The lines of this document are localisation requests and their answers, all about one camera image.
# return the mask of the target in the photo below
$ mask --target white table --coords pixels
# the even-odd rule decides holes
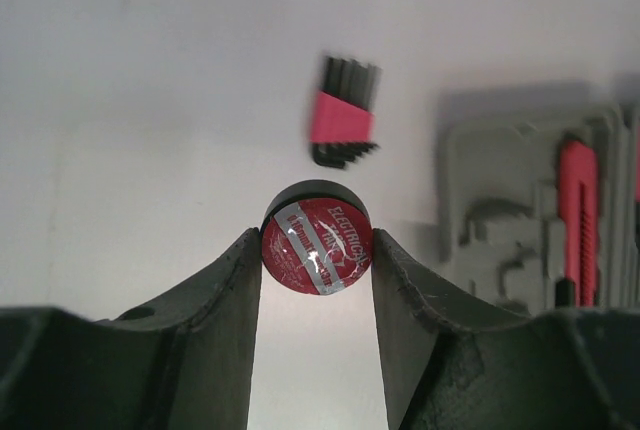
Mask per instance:
[[[307,153],[323,51],[383,68],[382,150],[347,172]],[[632,96],[639,72],[640,0],[0,0],[0,304],[115,317],[307,178],[426,258],[445,122]],[[386,428],[370,282],[265,273],[251,430]]]

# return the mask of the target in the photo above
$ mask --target tool case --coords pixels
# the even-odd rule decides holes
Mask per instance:
[[[563,147],[597,161],[596,306],[638,301],[637,109],[617,105],[483,116],[440,141],[441,273],[517,313],[557,305],[567,226],[559,216]]]

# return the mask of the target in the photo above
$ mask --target gray tool tray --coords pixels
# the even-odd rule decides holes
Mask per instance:
[[[638,299],[635,181],[638,112],[619,106],[483,116],[440,145],[442,273],[493,304],[535,315],[564,275],[559,151],[570,138],[598,158],[598,305]]]

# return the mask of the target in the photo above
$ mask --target red utility knife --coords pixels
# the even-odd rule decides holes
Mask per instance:
[[[574,301],[566,303],[592,307],[598,279],[598,163],[595,152],[581,142],[571,141],[562,149],[558,199],[567,231],[565,281],[575,288]]]

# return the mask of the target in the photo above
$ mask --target white backdrop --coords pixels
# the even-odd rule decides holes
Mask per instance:
[[[307,154],[323,51],[383,69],[382,150],[348,172]],[[115,317],[306,178],[427,258],[444,122],[639,74],[640,0],[0,0],[0,304]],[[386,427],[370,282],[314,298],[265,274],[251,430]]]

